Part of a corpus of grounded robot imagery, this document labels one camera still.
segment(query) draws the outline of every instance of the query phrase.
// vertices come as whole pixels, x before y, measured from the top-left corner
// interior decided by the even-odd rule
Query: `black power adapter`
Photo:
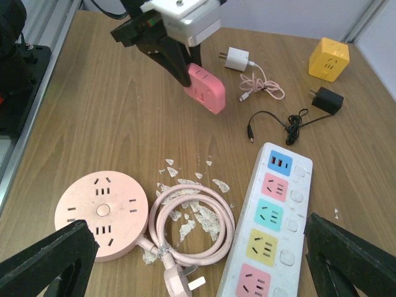
[[[259,113],[267,113],[267,114],[273,116],[283,127],[285,127],[285,130],[288,133],[288,136],[286,138],[286,144],[292,145],[298,139],[300,128],[307,126],[308,124],[312,124],[320,119],[325,119],[325,118],[335,115],[337,113],[337,111],[340,110],[343,100],[344,100],[344,97],[342,97],[339,94],[334,93],[330,90],[327,90],[326,88],[323,88],[323,87],[321,87],[318,91],[310,90],[309,93],[314,95],[312,105],[329,113],[327,116],[322,116],[321,118],[317,118],[317,119],[314,119],[308,123],[302,124],[303,116],[308,114],[308,110],[306,108],[303,108],[302,110],[299,111],[298,114],[292,114],[288,117],[288,121],[290,124],[288,126],[273,113],[266,111],[266,110],[260,110],[251,116],[249,123],[247,125],[247,137],[250,139],[250,141],[253,143],[253,139],[254,139],[251,121],[252,121],[253,117]]]

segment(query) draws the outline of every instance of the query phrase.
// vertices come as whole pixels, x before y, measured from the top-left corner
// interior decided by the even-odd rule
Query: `pink disc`
[[[134,248],[146,230],[148,214],[147,197],[137,181],[124,173],[99,171],[80,178],[62,195],[55,228],[86,220],[100,245],[95,262],[106,262]]]

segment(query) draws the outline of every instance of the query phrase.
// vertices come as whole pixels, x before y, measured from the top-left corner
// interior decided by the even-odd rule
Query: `pink power adapter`
[[[159,211],[156,219],[157,210],[167,197],[191,189],[212,197],[203,194],[175,197]],[[192,200],[213,208],[220,222],[220,234],[207,251],[188,255],[178,253],[166,241],[165,223],[175,207]],[[163,262],[165,285],[171,297],[191,297],[192,290],[203,285],[205,278],[189,283],[187,276],[198,265],[210,265],[222,259],[230,250],[235,233],[233,213],[215,191],[195,184],[173,186],[156,199],[149,213],[147,197],[139,183],[115,171],[88,174],[62,195],[55,211],[55,228],[59,230],[80,219],[87,221],[89,230],[100,245],[95,262],[115,260],[138,245]],[[147,226],[153,242],[144,237]]]
[[[188,65],[191,86],[184,88],[186,93],[204,105],[214,114],[225,107],[225,87],[220,79],[197,64]]]

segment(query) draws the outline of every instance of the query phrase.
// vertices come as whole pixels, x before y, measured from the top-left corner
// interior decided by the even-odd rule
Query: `wooden tabletop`
[[[309,109],[304,121],[323,116],[308,95],[321,86],[345,97],[342,109],[302,128],[298,141],[287,147],[313,161],[309,213],[396,254],[396,103],[355,46],[349,47],[350,65],[330,84],[308,75],[317,40],[222,28],[202,44],[204,67],[227,92],[226,108],[213,115],[136,47],[115,43],[110,31],[119,24],[94,12],[75,16],[0,219],[0,260],[53,233],[59,198],[94,171],[132,176],[149,204],[157,183],[198,181],[194,173],[202,173],[200,182],[220,192],[212,181],[220,179],[231,188],[223,197],[235,205],[238,220],[259,149],[266,142],[286,147],[286,132],[273,118],[255,118],[254,144],[246,135],[247,121],[259,110],[285,121],[301,108]],[[250,59],[282,86],[286,98],[276,101],[260,92],[240,103],[239,72],[217,58],[229,46],[250,51]],[[158,171],[168,166],[166,158],[179,171],[175,178]],[[173,245],[185,223],[182,216],[168,224]],[[197,222],[178,249],[197,253],[212,244]],[[137,247],[118,260],[95,264],[86,296],[167,296],[162,263],[145,265],[142,255]],[[225,259],[194,273],[193,278],[207,279],[195,297],[216,295],[224,264]],[[305,257],[299,295],[316,295]]]

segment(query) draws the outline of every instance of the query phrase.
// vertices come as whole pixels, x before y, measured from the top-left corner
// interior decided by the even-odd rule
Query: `pink cable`
[[[246,75],[241,74],[242,82],[239,85],[239,88],[244,91],[249,91],[249,94],[251,92],[257,92],[260,90],[265,90],[268,94],[271,95],[272,98],[276,100],[281,100],[285,97],[285,91],[273,80],[267,80],[267,76],[265,76],[264,70],[254,63],[254,65],[261,70],[262,76],[264,77],[264,80],[260,78],[256,78],[254,73],[252,75],[252,78],[248,78]],[[277,97],[273,94],[273,92],[280,91],[282,93],[282,96]]]
[[[157,222],[155,223],[155,215],[161,203],[168,196],[172,195],[172,193],[186,189],[199,190],[210,194],[213,197],[202,194],[186,194],[175,197],[160,210],[157,217]],[[175,263],[185,267],[191,265],[210,265],[221,260],[230,250],[235,233],[235,221],[230,207],[223,197],[217,194],[215,191],[195,184],[181,184],[173,186],[157,198],[151,208],[150,216],[148,218],[148,230],[154,244],[145,239],[143,236],[138,239],[137,244],[145,250],[155,254],[158,254],[158,248],[169,246],[169,243],[165,239],[166,219],[169,217],[170,212],[178,205],[182,204],[183,202],[194,200],[206,203],[211,208],[213,208],[217,214],[218,220],[220,222],[220,234],[218,235],[218,239],[210,249],[199,254],[181,254],[172,248],[167,249],[161,257],[165,269],[171,268],[175,265]]]

